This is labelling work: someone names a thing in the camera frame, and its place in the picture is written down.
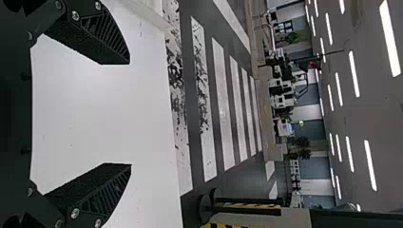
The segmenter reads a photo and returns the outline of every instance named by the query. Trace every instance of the metal frame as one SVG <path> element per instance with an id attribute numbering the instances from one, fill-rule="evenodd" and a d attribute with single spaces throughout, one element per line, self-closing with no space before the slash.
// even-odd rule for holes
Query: metal frame
<path id="1" fill-rule="evenodd" d="M 99 7 L 106 8 L 94 0 L 0 1 L 0 50 L 2 53 L 0 57 L 2 68 L 0 74 L 0 201 L 2 204 L 0 228 L 84 227 L 81 224 L 88 223 L 87 220 L 80 223 L 66 223 L 68 218 L 66 212 L 63 214 L 57 205 L 41 195 L 36 190 L 35 184 L 29 180 L 32 153 L 32 72 L 29 49 L 36 44 L 40 35 L 44 32 L 51 32 L 52 26 L 63 21 L 69 22 L 71 19 L 76 21 L 74 18 L 69 18 L 68 9 L 81 6 L 92 6 L 92 9 L 88 10 L 90 11 L 89 16 L 100 11 Z M 94 36 L 90 30 L 86 30 L 85 26 L 79 27 L 80 19 L 77 20 L 77 23 L 76 29 L 80 29 L 81 33 L 76 34 L 94 39 L 100 43 L 101 48 L 111 49 L 112 46 L 106 42 L 106 39 L 119 41 L 117 39 L 121 38 L 119 35 L 122 35 L 116 24 L 113 24 L 109 27 L 114 28 L 114 32 L 105 31 L 106 37 L 102 40 L 100 37 Z M 129 63 L 129 53 L 125 42 L 121 46 L 125 52 L 122 60 L 116 63 L 109 61 L 106 62 L 107 64 Z M 104 56 L 97 56 L 99 59 L 96 59 L 88 54 L 87 57 L 94 61 L 98 60 L 98 63 L 104 63 L 102 62 Z M 102 179 L 102 177 L 101 175 L 94 179 Z M 122 191 L 125 190 L 126 184 L 123 183 Z M 98 189 L 92 189 L 88 193 L 93 194 L 102 189 L 103 186 L 99 186 Z M 116 204 L 120 197 L 115 194 Z M 96 220 L 95 227 L 97 228 L 102 226 L 102 223 L 98 223 Z"/>

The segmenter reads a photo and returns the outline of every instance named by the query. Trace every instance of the white painted marking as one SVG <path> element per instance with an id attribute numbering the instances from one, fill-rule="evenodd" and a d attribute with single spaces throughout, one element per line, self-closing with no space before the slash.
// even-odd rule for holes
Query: white painted marking
<path id="1" fill-rule="evenodd" d="M 346 8 L 344 6 L 344 0 L 338 0 L 338 3 L 340 4 L 340 12 L 341 12 L 341 14 L 344 14 L 344 11 L 346 11 Z"/>
<path id="2" fill-rule="evenodd" d="M 232 142 L 231 118 L 229 114 L 224 49 L 214 38 L 212 38 L 212 40 L 214 66 L 216 70 L 217 93 L 219 99 L 222 155 L 224 159 L 224 170 L 228 170 L 235 165 L 235 159 L 234 147 Z"/>
<path id="3" fill-rule="evenodd" d="M 246 70 L 242 69 L 242 79 L 243 79 L 243 92 L 245 94 L 245 106 L 246 106 L 246 120 L 248 122 L 248 133 L 249 133 L 249 143 L 251 148 L 251 155 L 256 155 L 256 143 L 254 126 L 252 119 L 252 107 L 251 107 L 251 97 L 249 95 L 249 76 Z"/>
<path id="4" fill-rule="evenodd" d="M 305 5 L 305 13 L 306 13 L 306 20 L 308 21 L 308 24 L 309 24 L 310 20 L 309 20 L 309 11 L 308 11 L 308 6 L 307 5 Z"/>
<path id="5" fill-rule="evenodd" d="M 219 9 L 219 11 L 221 12 L 222 16 L 225 18 L 225 20 L 231 26 L 231 29 L 235 33 L 237 33 L 238 37 L 240 38 L 240 41 L 243 43 L 245 48 L 250 53 L 251 47 L 250 47 L 250 43 L 249 43 L 249 36 L 246 34 L 245 30 L 243 29 L 242 25 L 240 24 L 240 21 L 238 20 L 235 13 L 232 11 L 228 2 L 226 0 L 213 0 L 213 2 L 216 4 L 216 6 Z"/>
<path id="6" fill-rule="evenodd" d="M 311 16 L 311 22 L 312 22 L 312 33 L 314 34 L 315 37 L 317 37 L 317 29 L 315 28 L 314 16 Z"/>
<path id="7" fill-rule="evenodd" d="M 343 158 L 341 157 L 340 140 L 338 139 L 337 134 L 336 134 L 336 146 L 337 146 L 338 161 L 343 162 Z"/>
<path id="8" fill-rule="evenodd" d="M 333 168 L 330 168 L 330 174 L 332 175 L 332 186 L 335 188 L 335 173 L 333 172 Z"/>
<path id="9" fill-rule="evenodd" d="M 343 96 L 341 95 L 340 79 L 338 78 L 337 72 L 336 72 L 336 85 L 337 85 L 337 94 L 338 94 L 338 104 L 340 106 L 343 106 Z"/>
<path id="10" fill-rule="evenodd" d="M 367 155 L 368 169 L 370 172 L 371 186 L 373 187 L 374 191 L 376 192 L 377 186 L 376 186 L 375 171 L 374 171 L 374 165 L 373 165 L 373 156 L 371 154 L 370 143 L 368 141 L 364 141 L 364 146 L 365 146 L 365 153 Z"/>
<path id="11" fill-rule="evenodd" d="M 386 47 L 388 48 L 389 62 L 391 64 L 392 75 L 397 77 L 401 74 L 399 55 L 397 54 L 396 41 L 392 26 L 391 14 L 389 12 L 388 1 L 385 0 L 379 7 L 382 19 L 383 33 L 385 34 Z"/>
<path id="12" fill-rule="evenodd" d="M 261 129 L 260 129 L 260 118 L 259 118 L 259 105 L 258 105 L 258 99 L 257 96 L 258 94 L 256 93 L 256 87 L 255 87 L 255 79 L 251 77 L 251 87 L 252 87 L 252 102 L 253 102 L 253 108 L 254 108 L 254 115 L 255 115 L 255 127 L 257 131 L 257 137 L 258 137 L 258 152 L 262 151 L 262 144 L 261 144 Z"/>
<path id="13" fill-rule="evenodd" d="M 317 0 L 314 0 L 315 4 L 315 13 L 317 14 L 317 17 L 319 17 L 319 9 L 317 8 Z"/>
<path id="14" fill-rule="evenodd" d="M 202 25 L 192 19 L 193 53 L 195 56 L 195 71 L 201 120 L 201 152 L 204 171 L 204 181 L 210 181 L 217 176 L 216 149 L 214 146 L 213 122 L 211 118 L 210 86 L 208 82 L 207 58 L 205 55 L 205 37 Z"/>
<path id="15" fill-rule="evenodd" d="M 238 142 L 240 146 L 240 161 L 243 162 L 248 159 L 245 138 L 245 126 L 243 123 L 243 108 L 242 99 L 240 98 L 240 74 L 238 72 L 238 63 L 232 56 L 231 61 L 231 74 L 232 74 L 232 87 L 234 92 L 235 114 L 237 118 Z"/>
<path id="16" fill-rule="evenodd" d="M 353 162 L 352 147 L 350 145 L 350 138 L 348 136 L 346 136 L 346 145 L 347 145 L 347 153 L 349 155 L 350 170 L 354 173 L 354 162 Z"/>
<path id="17" fill-rule="evenodd" d="M 338 176 L 336 176 L 336 185 L 337 185 L 337 192 L 338 192 L 338 199 L 341 200 L 341 191 L 340 191 L 340 182 L 338 180 Z"/>
<path id="18" fill-rule="evenodd" d="M 333 45 L 333 34 L 332 34 L 332 28 L 330 26 L 330 20 L 329 20 L 329 13 L 328 12 L 326 12 L 325 17 L 326 17 L 326 26 L 328 28 L 329 43 L 332 46 Z"/>
<path id="19" fill-rule="evenodd" d="M 273 185 L 272 190 L 269 193 L 269 199 L 270 200 L 276 200 L 278 198 L 278 187 L 277 187 L 277 181 Z"/>
<path id="20" fill-rule="evenodd" d="M 335 111 L 335 107 L 333 106 L 332 89 L 330 88 L 330 85 L 328 85 L 328 92 L 329 92 L 330 108 L 332 109 L 332 111 Z"/>
<path id="21" fill-rule="evenodd" d="M 359 96 L 361 96 L 361 94 L 359 92 L 358 78 L 356 77 L 356 69 L 355 69 L 355 59 L 354 59 L 354 53 L 352 50 L 349 52 L 349 59 L 350 59 L 350 67 L 352 69 L 352 75 L 353 75 L 355 96 L 357 98 L 359 98 Z"/>
<path id="22" fill-rule="evenodd" d="M 181 39 L 181 20 L 178 11 L 179 3 L 176 0 L 163 2 L 163 18 L 172 25 L 173 29 L 165 33 L 165 46 L 172 53 L 167 59 L 171 67 L 181 69 L 182 60 L 182 39 Z M 190 165 L 189 136 L 187 128 L 186 110 L 185 110 L 185 91 L 182 83 L 171 85 L 170 96 L 172 107 L 173 132 L 175 139 L 175 150 L 177 158 L 177 169 L 179 179 L 179 191 L 181 196 L 193 189 L 192 167 Z"/>
<path id="23" fill-rule="evenodd" d="M 325 46 L 323 44 L 323 38 L 320 37 L 320 48 L 322 49 L 322 54 L 323 54 L 323 63 L 326 64 L 326 52 L 325 52 Z"/>
<path id="24" fill-rule="evenodd" d="M 334 156 L 335 155 L 335 147 L 334 147 L 334 144 L 333 144 L 332 133 L 329 133 L 329 140 L 330 140 L 330 146 L 332 147 L 332 155 Z"/>
<path id="25" fill-rule="evenodd" d="M 325 117 L 325 109 L 323 109 L 323 101 L 322 98 L 320 98 L 320 109 L 322 111 L 322 117 Z"/>
<path id="26" fill-rule="evenodd" d="M 267 181 L 269 181 L 270 180 L 270 178 L 273 176 L 273 174 L 275 173 L 275 170 L 276 170 L 276 168 L 275 168 L 275 162 L 274 161 L 268 161 L 266 164 L 265 164 L 265 167 L 266 167 L 266 178 L 267 178 Z"/>

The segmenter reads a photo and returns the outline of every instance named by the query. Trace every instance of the ceiling light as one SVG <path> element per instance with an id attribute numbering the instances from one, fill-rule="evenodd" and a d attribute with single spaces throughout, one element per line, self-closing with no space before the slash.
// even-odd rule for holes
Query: ceiling light
<path id="1" fill-rule="evenodd" d="M 323 101 L 322 98 L 320 98 L 320 109 L 322 110 L 322 117 L 325 116 L 325 110 L 323 109 Z"/>
<path id="2" fill-rule="evenodd" d="M 326 12 L 325 17 L 326 17 L 326 25 L 328 28 L 328 34 L 329 34 L 329 43 L 330 43 L 330 45 L 332 45 L 333 44 L 333 34 L 332 34 L 332 28 L 330 27 L 329 13 Z"/>
<path id="3" fill-rule="evenodd" d="M 368 163 L 368 169 L 370 172 L 371 186 L 373 187 L 374 191 L 376 192 L 377 186 L 376 186 L 376 179 L 375 179 L 375 172 L 374 172 L 374 165 L 373 165 L 373 156 L 371 154 L 370 143 L 368 141 L 364 141 L 364 146 L 365 146 L 365 153 L 367 154 L 367 163 Z"/>
<path id="4" fill-rule="evenodd" d="M 385 34 L 386 47 L 388 48 L 389 62 L 391 64 L 392 75 L 397 77 L 401 74 L 399 56 L 397 54 L 396 42 L 392 27 L 391 15 L 389 13 L 388 1 L 385 0 L 379 7 L 382 19 L 383 33 Z"/>
<path id="5" fill-rule="evenodd" d="M 333 136 L 332 133 L 329 133 L 329 140 L 330 140 L 330 146 L 332 147 L 332 155 L 335 155 L 335 147 L 333 145 Z"/>
<path id="6" fill-rule="evenodd" d="M 349 155 L 349 162 L 350 162 L 350 169 L 354 173 L 354 163 L 353 163 L 353 154 L 352 154 L 352 147 L 350 145 L 350 138 L 346 136 L 346 145 L 347 145 L 347 153 Z"/>
<path id="7" fill-rule="evenodd" d="M 305 5 L 305 12 L 306 12 L 306 20 L 308 20 L 308 23 L 310 22 L 309 20 L 309 11 L 308 11 L 308 6 Z"/>
<path id="8" fill-rule="evenodd" d="M 317 37 L 317 30 L 315 29 L 314 16 L 311 16 L 311 24 L 312 24 L 312 33 L 314 34 L 315 37 Z"/>
<path id="9" fill-rule="evenodd" d="M 336 176 L 336 185 L 337 185 L 338 198 L 341 200 L 340 182 L 338 181 L 338 176 Z"/>
<path id="10" fill-rule="evenodd" d="M 336 134 L 336 145 L 337 145 L 338 161 L 343 162 L 343 158 L 341 157 L 340 140 L 338 139 L 337 134 Z"/>
<path id="11" fill-rule="evenodd" d="M 338 3 L 340 4 L 341 14 L 344 14 L 344 11 L 346 11 L 346 8 L 344 7 L 344 0 L 338 0 Z"/>
<path id="12" fill-rule="evenodd" d="M 329 92 L 330 108 L 332 109 L 332 111 L 335 111 L 335 107 L 333 106 L 332 89 L 330 88 L 330 85 L 328 85 L 328 92 Z"/>
<path id="13" fill-rule="evenodd" d="M 335 174 L 333 173 L 333 168 L 330 168 L 330 174 L 332 175 L 332 185 L 335 188 Z"/>
<path id="14" fill-rule="evenodd" d="M 317 9 L 317 0 L 314 0 L 315 4 L 315 12 L 317 13 L 317 17 L 319 17 L 319 10 Z"/>
<path id="15" fill-rule="evenodd" d="M 350 58 L 350 67 L 352 69 L 352 75 L 353 75 L 355 96 L 359 98 L 359 96 L 361 95 L 359 93 L 358 78 L 356 77 L 356 69 L 355 69 L 355 59 L 352 50 L 349 52 L 349 58 Z"/>
<path id="16" fill-rule="evenodd" d="M 325 46 L 323 45 L 323 38 L 320 37 L 320 47 L 322 48 L 323 63 L 326 64 Z"/>
<path id="17" fill-rule="evenodd" d="M 341 95 L 341 86 L 340 86 L 340 80 L 338 78 L 338 73 L 336 73 L 336 85 L 338 93 L 338 103 L 340 104 L 340 106 L 343 106 L 343 96 Z"/>

